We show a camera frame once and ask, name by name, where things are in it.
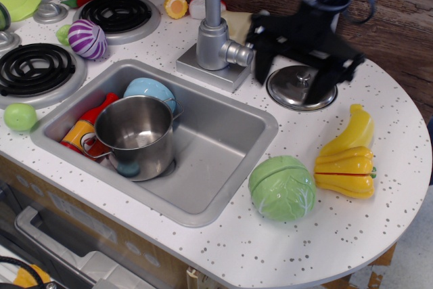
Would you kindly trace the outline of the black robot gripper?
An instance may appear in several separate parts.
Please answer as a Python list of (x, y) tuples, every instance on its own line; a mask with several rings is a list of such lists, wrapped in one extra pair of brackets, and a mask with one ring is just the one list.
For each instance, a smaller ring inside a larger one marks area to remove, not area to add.
[(290, 16), (254, 14), (248, 42), (255, 53), (254, 77), (264, 85), (276, 56), (282, 55), (318, 70), (304, 103), (318, 104), (338, 81), (351, 81), (365, 54), (331, 29), (334, 12), (301, 3)]

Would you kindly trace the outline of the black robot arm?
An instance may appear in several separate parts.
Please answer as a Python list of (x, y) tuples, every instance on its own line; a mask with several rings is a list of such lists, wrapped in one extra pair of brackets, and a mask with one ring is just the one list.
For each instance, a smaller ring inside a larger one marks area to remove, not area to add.
[(303, 104), (316, 104), (337, 84), (351, 81), (365, 55), (332, 30), (334, 18), (350, 2), (301, 0), (298, 11), (289, 16), (254, 14), (246, 40), (256, 52), (255, 79), (264, 84), (274, 58), (282, 55), (317, 69)]

